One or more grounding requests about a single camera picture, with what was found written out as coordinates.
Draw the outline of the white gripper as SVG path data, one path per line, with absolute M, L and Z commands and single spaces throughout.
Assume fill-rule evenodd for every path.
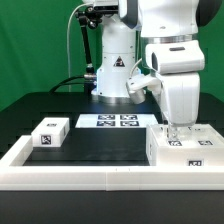
M 147 66 L 155 71 L 161 90 L 153 95 L 168 121 L 167 138 L 172 138 L 172 126 L 195 124 L 198 116 L 200 77 L 205 58 L 198 41 L 148 44 L 145 48 Z M 173 137 L 179 139 L 174 127 Z

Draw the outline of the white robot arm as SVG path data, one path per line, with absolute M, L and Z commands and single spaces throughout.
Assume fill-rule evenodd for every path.
M 198 29 L 213 20 L 223 0 L 83 1 L 97 13 L 117 14 L 140 32 L 143 62 L 152 73 L 130 78 L 128 92 L 140 103 L 143 89 L 151 90 L 167 122 L 168 137 L 177 139 L 179 130 L 193 126 L 198 116 L 199 72 L 205 67 Z

